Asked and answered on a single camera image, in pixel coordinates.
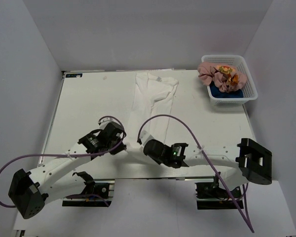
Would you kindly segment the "white t shirt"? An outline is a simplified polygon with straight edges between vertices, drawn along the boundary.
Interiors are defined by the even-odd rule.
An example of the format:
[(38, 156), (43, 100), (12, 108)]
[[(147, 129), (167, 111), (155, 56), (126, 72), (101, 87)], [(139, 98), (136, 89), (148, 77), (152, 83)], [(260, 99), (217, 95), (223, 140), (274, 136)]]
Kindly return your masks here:
[(142, 124), (150, 117), (170, 114), (178, 85), (179, 81), (171, 77), (160, 78), (149, 72), (136, 73), (135, 94), (126, 126), (126, 151), (131, 162), (156, 164), (144, 155), (143, 147), (137, 143), (138, 132)]

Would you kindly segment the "pink printed t shirt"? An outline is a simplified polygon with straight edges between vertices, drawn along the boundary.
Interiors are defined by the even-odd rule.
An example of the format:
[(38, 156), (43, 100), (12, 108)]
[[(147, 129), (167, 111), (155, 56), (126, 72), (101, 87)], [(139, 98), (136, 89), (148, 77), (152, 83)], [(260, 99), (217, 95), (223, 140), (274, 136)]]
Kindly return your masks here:
[(241, 90), (247, 81), (243, 73), (226, 64), (202, 62), (197, 71), (199, 79), (205, 86), (214, 83), (220, 92)]

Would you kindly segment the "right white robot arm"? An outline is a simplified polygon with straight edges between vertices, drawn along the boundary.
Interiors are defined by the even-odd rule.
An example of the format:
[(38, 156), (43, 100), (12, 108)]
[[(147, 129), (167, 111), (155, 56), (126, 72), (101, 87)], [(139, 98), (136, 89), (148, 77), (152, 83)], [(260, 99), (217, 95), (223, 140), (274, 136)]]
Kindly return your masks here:
[(272, 184), (272, 152), (250, 138), (242, 138), (235, 147), (199, 149), (187, 143), (167, 146), (151, 139), (144, 144), (143, 153), (157, 164), (171, 168), (201, 165), (223, 166), (221, 180), (213, 184), (213, 192), (226, 196), (230, 190), (247, 183)]

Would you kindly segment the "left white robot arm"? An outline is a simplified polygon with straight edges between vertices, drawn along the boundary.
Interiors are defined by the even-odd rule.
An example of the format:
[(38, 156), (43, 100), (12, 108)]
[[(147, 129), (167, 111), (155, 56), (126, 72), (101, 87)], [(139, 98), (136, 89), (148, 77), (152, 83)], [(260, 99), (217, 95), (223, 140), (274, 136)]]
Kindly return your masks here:
[(24, 219), (37, 215), (46, 204), (62, 198), (96, 198), (91, 175), (76, 169), (104, 154), (115, 155), (126, 146), (122, 125), (111, 121), (78, 140), (66, 153), (28, 172), (18, 170), (8, 196)]

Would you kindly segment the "blue label sticker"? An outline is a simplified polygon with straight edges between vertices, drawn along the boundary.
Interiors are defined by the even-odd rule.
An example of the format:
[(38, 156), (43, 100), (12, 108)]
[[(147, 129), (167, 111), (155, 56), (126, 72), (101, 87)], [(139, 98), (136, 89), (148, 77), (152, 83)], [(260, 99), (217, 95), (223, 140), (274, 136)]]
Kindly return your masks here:
[(66, 74), (65, 78), (81, 78), (82, 76), (83, 76), (82, 73), (77, 73), (77, 74), (73, 73), (73, 74)]

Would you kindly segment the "blue t shirt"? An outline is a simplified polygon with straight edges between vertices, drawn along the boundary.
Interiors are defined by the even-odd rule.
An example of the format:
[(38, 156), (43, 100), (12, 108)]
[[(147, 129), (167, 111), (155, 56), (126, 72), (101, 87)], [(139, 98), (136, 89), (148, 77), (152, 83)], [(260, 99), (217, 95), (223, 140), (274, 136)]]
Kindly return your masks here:
[(232, 91), (232, 92), (220, 92), (220, 90), (213, 84), (210, 84), (210, 91), (215, 98), (243, 98), (242, 90)]

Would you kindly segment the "white plastic basket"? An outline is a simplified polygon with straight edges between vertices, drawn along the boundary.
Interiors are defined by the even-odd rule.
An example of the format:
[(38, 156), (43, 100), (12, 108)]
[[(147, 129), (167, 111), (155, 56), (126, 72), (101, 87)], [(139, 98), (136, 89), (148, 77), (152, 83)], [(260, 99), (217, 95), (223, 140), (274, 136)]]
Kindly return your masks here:
[(244, 86), (241, 88), (243, 97), (241, 98), (218, 98), (215, 97), (210, 89), (210, 86), (207, 86), (208, 94), (210, 97), (210, 103), (212, 105), (243, 105), (248, 101), (256, 100), (258, 93), (254, 85), (254, 81), (251, 77), (249, 68), (245, 62), (245, 59), (239, 55), (204, 55), (202, 57), (202, 62), (208, 63), (218, 63), (219, 65), (227, 64), (234, 67), (237, 71), (243, 73), (247, 79)]

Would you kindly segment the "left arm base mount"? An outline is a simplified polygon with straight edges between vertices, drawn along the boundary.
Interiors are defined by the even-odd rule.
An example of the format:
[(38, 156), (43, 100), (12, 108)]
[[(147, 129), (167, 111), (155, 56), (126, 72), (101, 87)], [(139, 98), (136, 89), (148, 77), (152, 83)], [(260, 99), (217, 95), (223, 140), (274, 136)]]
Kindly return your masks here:
[(109, 207), (114, 195), (115, 181), (95, 180), (84, 189), (62, 200), (63, 207)]

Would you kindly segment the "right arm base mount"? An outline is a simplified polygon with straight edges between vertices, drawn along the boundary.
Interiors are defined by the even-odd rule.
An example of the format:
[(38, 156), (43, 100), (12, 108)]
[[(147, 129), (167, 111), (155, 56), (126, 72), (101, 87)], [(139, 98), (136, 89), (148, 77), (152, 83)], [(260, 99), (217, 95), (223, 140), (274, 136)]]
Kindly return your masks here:
[(237, 209), (226, 190), (214, 187), (213, 182), (195, 183), (196, 204), (198, 210)]

